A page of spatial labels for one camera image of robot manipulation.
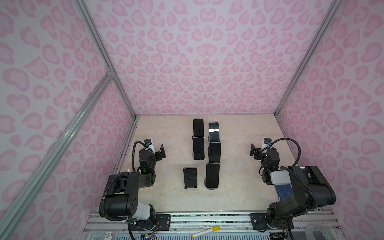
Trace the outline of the grey round phone stand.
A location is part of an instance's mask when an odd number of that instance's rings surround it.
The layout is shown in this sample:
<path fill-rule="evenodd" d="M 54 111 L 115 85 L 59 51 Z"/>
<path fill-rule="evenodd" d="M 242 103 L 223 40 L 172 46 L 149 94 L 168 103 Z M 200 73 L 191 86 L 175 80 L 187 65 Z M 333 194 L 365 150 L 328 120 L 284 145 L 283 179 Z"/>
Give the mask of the grey round phone stand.
<path fill-rule="evenodd" d="M 219 182 L 218 181 L 209 181 L 208 179 L 205 179 L 204 185 L 208 190 L 215 190 L 219 187 Z"/>

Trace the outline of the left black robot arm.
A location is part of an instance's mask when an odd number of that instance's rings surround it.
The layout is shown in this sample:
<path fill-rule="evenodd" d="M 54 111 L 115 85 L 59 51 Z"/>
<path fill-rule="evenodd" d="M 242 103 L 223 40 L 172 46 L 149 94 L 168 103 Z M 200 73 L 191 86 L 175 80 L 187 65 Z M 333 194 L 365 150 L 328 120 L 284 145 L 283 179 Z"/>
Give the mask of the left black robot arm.
<path fill-rule="evenodd" d="M 101 217 L 112 222 L 127 222 L 151 231 L 158 227 L 156 212 L 152 205 L 139 201 L 139 189 L 154 185 L 155 167 L 158 161 L 166 158 L 164 146 L 154 152 L 151 147 L 139 151 L 139 171 L 121 172 L 109 176 L 99 205 Z"/>

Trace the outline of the purple phone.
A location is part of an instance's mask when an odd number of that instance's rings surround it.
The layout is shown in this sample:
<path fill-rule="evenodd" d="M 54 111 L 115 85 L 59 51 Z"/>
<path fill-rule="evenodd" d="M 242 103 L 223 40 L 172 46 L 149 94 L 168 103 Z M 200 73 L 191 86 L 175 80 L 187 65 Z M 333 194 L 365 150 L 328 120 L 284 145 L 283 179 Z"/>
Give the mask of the purple phone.
<path fill-rule="evenodd" d="M 185 189 L 198 187 L 198 175 L 196 167 L 183 168 Z"/>

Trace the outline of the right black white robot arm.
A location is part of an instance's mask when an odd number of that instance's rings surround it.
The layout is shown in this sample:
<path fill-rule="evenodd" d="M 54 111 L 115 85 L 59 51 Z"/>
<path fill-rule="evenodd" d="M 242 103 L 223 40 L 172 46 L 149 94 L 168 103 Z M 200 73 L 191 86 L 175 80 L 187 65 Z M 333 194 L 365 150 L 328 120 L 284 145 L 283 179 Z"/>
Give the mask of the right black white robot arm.
<path fill-rule="evenodd" d="M 320 169 L 316 166 L 280 166 L 280 154 L 276 148 L 251 145 L 250 156 L 261 162 L 259 174 L 267 185 L 289 185 L 292 193 L 271 203 L 264 215 L 251 214 L 253 229 L 261 233 L 268 230 L 294 229 L 293 218 L 330 206 L 336 202 L 336 194 Z"/>

